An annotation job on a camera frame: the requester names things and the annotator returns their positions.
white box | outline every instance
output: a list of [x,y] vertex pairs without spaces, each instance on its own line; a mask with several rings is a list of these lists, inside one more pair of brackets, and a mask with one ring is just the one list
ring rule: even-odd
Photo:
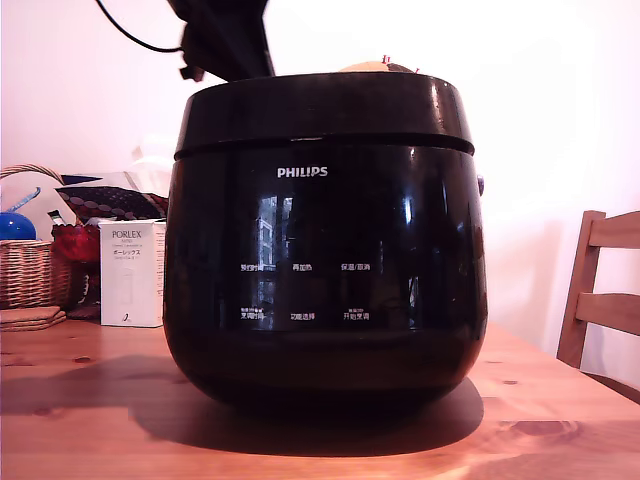
[[159,220],[100,223],[102,325],[162,325],[165,230]]

philips logo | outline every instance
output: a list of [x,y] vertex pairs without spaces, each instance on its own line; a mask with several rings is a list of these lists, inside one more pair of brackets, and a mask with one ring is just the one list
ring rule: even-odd
[[278,168],[278,178],[306,178],[306,177],[326,177],[329,175],[327,167],[294,167]]

black cable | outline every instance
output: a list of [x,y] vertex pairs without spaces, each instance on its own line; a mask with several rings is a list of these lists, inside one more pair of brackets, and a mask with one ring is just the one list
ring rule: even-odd
[[118,22],[115,21],[115,19],[109,14],[109,12],[107,12],[107,9],[104,8],[104,5],[102,4],[102,2],[100,0],[96,0],[98,6],[100,7],[100,10],[102,10],[102,13],[105,14],[105,16],[109,19],[109,21],[113,24],[114,27],[116,27],[120,33],[122,33],[125,37],[127,37],[129,40],[133,40],[134,42],[136,42],[138,45],[143,46],[144,48],[148,48],[149,50],[153,50],[154,52],[160,52],[160,53],[174,53],[174,52],[179,52],[180,50],[182,50],[181,47],[175,47],[175,48],[160,48],[160,47],[154,47],[153,45],[149,45],[146,42],[143,42],[142,40],[137,39],[136,37],[134,37],[133,35],[131,35],[129,32],[127,32],[124,28],[122,28],[120,25],[118,25]]

blue ball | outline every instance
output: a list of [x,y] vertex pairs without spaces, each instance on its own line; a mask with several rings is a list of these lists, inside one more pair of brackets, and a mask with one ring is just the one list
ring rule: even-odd
[[19,213],[0,213],[0,240],[35,240],[36,227]]

rice cooker lid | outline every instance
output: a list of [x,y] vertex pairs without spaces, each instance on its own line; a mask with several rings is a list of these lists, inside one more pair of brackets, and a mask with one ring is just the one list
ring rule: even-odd
[[196,93],[176,158],[237,143],[342,137],[474,151],[450,83],[415,73],[338,72],[241,80]]

